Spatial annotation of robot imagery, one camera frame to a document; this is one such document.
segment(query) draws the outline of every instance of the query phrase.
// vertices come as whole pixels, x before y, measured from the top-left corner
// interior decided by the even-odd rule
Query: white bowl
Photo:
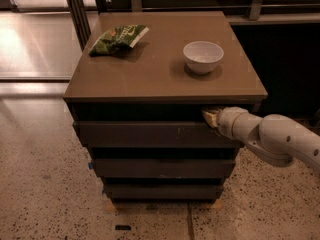
[[[223,49],[211,42],[196,41],[183,48],[184,60],[188,67],[197,74],[207,74],[221,62]]]

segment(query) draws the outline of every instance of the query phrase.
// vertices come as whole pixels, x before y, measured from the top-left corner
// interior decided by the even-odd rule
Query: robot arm
[[[288,117],[261,118],[238,107],[204,108],[202,114],[223,136],[243,142],[273,166],[289,166],[295,157],[320,172],[320,136]]]

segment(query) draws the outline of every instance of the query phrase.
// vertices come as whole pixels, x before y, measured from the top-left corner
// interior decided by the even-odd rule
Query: wooden cabinet
[[[108,28],[133,23],[150,28],[135,48],[88,55]],[[186,68],[182,49],[196,40],[223,47],[215,72],[198,76]],[[253,111],[265,97],[222,13],[111,13],[99,16],[64,100],[109,198],[214,201],[241,143],[210,128],[201,108]]]

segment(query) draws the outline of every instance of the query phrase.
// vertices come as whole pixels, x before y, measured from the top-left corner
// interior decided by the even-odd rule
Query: drawer
[[[75,121],[83,146],[89,147],[239,147],[204,122]]]
[[[119,199],[153,199],[153,200],[211,200],[219,198],[223,192],[223,186],[215,181],[203,181],[195,183],[193,180],[183,182],[175,181],[152,181],[147,180],[144,184],[131,182],[130,184],[117,183],[104,185],[104,191],[112,200]]]
[[[99,159],[92,161],[98,177],[106,178],[227,178],[234,160]]]

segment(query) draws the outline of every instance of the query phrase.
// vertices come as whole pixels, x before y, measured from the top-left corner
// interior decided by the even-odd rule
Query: brown tabletop
[[[142,24],[149,32],[132,50],[90,57],[89,50],[107,29]],[[210,41],[224,50],[221,65],[201,76],[190,73],[183,47]],[[65,92],[74,102],[247,101],[267,92],[222,12],[101,14]]]

